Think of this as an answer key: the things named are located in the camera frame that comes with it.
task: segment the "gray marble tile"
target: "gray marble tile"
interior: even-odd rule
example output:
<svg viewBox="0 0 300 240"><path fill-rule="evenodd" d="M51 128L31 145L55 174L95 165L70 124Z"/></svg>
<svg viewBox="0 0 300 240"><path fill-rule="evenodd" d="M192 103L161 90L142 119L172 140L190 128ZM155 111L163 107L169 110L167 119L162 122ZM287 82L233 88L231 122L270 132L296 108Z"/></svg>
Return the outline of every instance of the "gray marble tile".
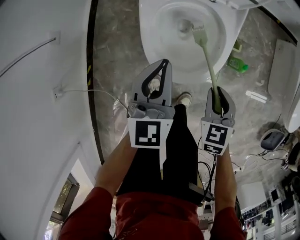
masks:
<svg viewBox="0 0 300 240"><path fill-rule="evenodd" d="M281 161L265 161L249 154L262 152L259 147L261 132L267 130L280 115L280 104L267 92L276 39L289 40L288 36L264 13L251 9L239 34L243 45L241 53L234 56L244 60L249 70L243 74L224 66L218 74L218 84L236 103L235 134L230 144L232 161L244 166L236 174L237 183L245 184L262 180L266 189L287 174L281 170ZM148 66L140 38L137 0L102 0L97 9L94 36L94 86L105 90L127 103L133 79ZM199 84L173 84L173 97L188 91L193 101L187 110L188 127L196 141L201 136L200 118L204 115L208 82ZM266 103L254 100L246 91L254 91L267 98ZM95 105L103 155L106 158L118 144L126 127L126 110L105 93L95 94ZM204 157L211 155L199 151ZM199 160L210 161L199 154ZM281 158L284 152L274 156ZM207 172L199 165L203 181Z"/></svg>

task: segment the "green bottle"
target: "green bottle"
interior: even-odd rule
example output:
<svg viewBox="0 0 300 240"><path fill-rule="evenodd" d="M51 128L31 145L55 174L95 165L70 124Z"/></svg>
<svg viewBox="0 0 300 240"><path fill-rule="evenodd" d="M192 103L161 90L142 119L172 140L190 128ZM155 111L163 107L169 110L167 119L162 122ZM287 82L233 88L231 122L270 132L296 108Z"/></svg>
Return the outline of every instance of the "green bottle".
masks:
<svg viewBox="0 0 300 240"><path fill-rule="evenodd" d="M248 70L249 66L243 62L242 59L229 56L227 65L237 70L240 73L244 73Z"/></svg>

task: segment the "person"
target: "person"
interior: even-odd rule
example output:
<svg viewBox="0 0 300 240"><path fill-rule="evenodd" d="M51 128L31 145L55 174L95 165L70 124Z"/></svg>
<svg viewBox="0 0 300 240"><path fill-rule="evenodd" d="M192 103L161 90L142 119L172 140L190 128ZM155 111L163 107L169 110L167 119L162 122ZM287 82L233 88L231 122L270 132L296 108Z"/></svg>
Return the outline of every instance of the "person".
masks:
<svg viewBox="0 0 300 240"><path fill-rule="evenodd" d="M60 240L111 240L111 209L116 200L118 240L203 240L198 227L199 199L188 183L197 185L198 146L187 126L192 97L177 101L166 140L163 177L159 149L132 148L129 134L100 167L95 187L66 220ZM246 239L234 206L236 182L229 149L218 156L215 176L215 218L210 239Z"/></svg>

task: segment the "wall socket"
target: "wall socket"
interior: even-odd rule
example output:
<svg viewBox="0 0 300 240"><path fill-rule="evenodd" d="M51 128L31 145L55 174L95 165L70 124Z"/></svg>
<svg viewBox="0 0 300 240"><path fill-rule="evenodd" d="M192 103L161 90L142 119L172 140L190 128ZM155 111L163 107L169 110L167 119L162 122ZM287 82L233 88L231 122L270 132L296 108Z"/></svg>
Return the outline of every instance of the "wall socket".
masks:
<svg viewBox="0 0 300 240"><path fill-rule="evenodd" d="M62 89L62 86L58 86L58 87L54 88L52 91L53 91L53 96L54 96L55 101L62 98L65 94L65 92Z"/></svg>
<svg viewBox="0 0 300 240"><path fill-rule="evenodd" d="M241 167L237 167L237 166L235 166L234 168L233 168L233 172L234 172L234 174L236 174L237 172L239 172L239 171L244 171L244 166L241 166Z"/></svg>

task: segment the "white shoe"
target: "white shoe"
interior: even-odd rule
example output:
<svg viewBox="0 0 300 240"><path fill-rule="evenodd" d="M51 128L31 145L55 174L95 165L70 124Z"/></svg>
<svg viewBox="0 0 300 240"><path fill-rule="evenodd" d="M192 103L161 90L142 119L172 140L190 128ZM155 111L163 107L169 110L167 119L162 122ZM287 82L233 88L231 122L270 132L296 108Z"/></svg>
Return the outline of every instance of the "white shoe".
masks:
<svg viewBox="0 0 300 240"><path fill-rule="evenodd" d="M186 108L188 108L192 103L192 95L188 92L182 93L176 100L176 105L183 104Z"/></svg>

